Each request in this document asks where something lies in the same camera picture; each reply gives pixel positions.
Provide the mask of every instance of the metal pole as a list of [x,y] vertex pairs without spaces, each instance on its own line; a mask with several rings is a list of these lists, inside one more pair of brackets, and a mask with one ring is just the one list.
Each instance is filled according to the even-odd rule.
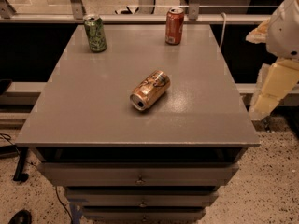
[[82,0],[70,0],[72,3],[73,15],[76,20],[82,20],[86,13]]
[[10,19],[16,10],[13,6],[8,2],[8,0],[0,0],[0,15],[4,19]]
[[[104,24],[164,24],[165,15],[101,15]],[[227,14],[227,24],[260,24],[270,18],[270,15],[241,15]],[[83,19],[74,19],[71,15],[25,15],[16,14],[9,20],[0,19],[0,23],[74,23],[82,24]],[[221,14],[202,14],[198,15],[196,21],[185,17],[187,24],[223,24]]]
[[190,20],[197,20],[199,14],[200,0],[189,0],[188,18]]

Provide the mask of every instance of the drawer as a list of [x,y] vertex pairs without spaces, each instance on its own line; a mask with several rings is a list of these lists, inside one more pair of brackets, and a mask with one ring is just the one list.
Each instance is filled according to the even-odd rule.
[[82,208],[83,216],[95,220],[189,220],[201,219],[206,211],[204,208]]
[[47,162],[234,162],[240,147],[37,147]]
[[210,206],[218,197],[216,191],[200,187],[115,187],[97,189],[66,188],[69,202],[80,206]]
[[237,163],[42,163],[39,171],[57,186],[221,186]]

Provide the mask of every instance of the red can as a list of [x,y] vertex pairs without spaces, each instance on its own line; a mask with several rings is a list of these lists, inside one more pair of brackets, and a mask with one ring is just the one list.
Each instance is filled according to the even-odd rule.
[[180,7],[172,7],[167,12],[165,41],[171,45],[180,43],[183,32],[184,10]]

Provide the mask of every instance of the green can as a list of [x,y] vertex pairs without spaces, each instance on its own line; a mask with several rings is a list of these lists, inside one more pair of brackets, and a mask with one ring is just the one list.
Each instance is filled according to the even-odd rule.
[[86,15],[83,19],[91,51],[101,52],[107,49],[102,19],[94,14]]

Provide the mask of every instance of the gray table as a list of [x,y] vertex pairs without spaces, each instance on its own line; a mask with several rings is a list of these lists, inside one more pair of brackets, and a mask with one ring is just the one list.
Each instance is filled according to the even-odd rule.
[[[107,50],[91,53],[79,26],[18,137],[17,145],[34,151],[43,161],[40,171],[65,186],[87,217],[200,218],[246,149],[259,145],[209,26],[185,25],[178,46],[165,44],[164,30],[106,25]],[[139,112],[130,93],[156,69],[169,75],[171,87]],[[118,203],[128,189],[135,191],[132,201]],[[169,189],[168,204],[135,205],[145,193],[155,200]],[[209,192],[210,202],[205,194],[195,209],[191,199],[171,204],[193,189]],[[74,201],[78,196],[81,202]]]

